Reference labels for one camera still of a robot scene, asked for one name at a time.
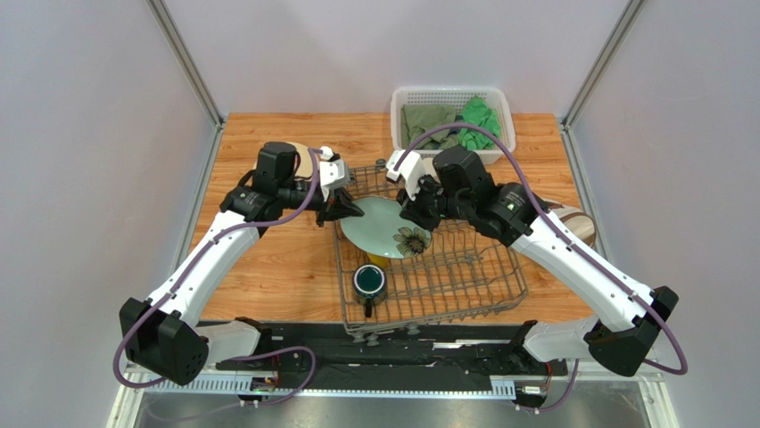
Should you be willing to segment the yellow patterned plate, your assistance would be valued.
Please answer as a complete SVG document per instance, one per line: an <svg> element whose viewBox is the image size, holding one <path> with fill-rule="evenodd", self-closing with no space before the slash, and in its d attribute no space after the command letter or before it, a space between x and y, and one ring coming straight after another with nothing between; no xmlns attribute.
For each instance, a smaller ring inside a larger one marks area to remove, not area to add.
<svg viewBox="0 0 760 428"><path fill-rule="evenodd" d="M385 269L390 264L390 259L383 256L383 255L377 255L371 252L367 252L368 260L378 267Z"/></svg>

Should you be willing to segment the pale green flower plate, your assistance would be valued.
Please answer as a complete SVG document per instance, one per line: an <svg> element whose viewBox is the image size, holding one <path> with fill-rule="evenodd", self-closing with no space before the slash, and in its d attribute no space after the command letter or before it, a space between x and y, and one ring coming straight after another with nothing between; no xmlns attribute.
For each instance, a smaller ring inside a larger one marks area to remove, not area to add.
<svg viewBox="0 0 760 428"><path fill-rule="evenodd" d="M355 201L362 217L342 219L343 235L360 250L388 259L410 259L426 252L432 234L401 217L396 201L371 196Z"/></svg>

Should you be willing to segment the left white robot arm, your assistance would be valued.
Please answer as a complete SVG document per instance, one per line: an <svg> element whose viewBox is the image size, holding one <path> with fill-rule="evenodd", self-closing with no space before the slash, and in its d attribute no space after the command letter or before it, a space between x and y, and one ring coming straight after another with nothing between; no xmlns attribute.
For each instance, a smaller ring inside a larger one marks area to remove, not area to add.
<svg viewBox="0 0 760 428"><path fill-rule="evenodd" d="M112 370L124 386L138 389L120 368L126 358L158 377L187 385L208 365L254 356L265 327L247 317L201 326L211 296L234 264L274 227L316 214L323 226L364 212L347 186L350 169L328 147L300 153L295 144L268 142L219 205L202 240L178 269L143 299L128 299L120 308L122 339Z"/></svg>

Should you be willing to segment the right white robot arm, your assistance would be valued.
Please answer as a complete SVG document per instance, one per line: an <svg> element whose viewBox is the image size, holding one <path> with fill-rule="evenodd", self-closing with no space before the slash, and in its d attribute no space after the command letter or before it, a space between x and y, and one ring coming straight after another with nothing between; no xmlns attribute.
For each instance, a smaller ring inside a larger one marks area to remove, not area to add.
<svg viewBox="0 0 760 428"><path fill-rule="evenodd" d="M452 147L432 165L430 175L418 153L402 150L387 161L387 180L404 183L402 218L429 231L444 219L464 220L549 271L593 311L564 323L530 321L519 347L539 361L593 359L626 377L648 362L678 303L673 290L652 289L612 266L523 185L495 183L474 152Z"/></svg>

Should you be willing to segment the cream bird plate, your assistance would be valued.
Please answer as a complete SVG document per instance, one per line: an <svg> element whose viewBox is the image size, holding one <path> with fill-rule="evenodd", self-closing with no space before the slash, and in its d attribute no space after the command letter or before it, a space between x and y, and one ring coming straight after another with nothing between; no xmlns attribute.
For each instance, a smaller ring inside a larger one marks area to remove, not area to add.
<svg viewBox="0 0 760 428"><path fill-rule="evenodd" d="M284 144L292 145L299 154L300 161L296 162L298 168L295 170L295 177L307 180L312 179L313 162L308 151L309 147L294 141L284 141Z"/></svg>

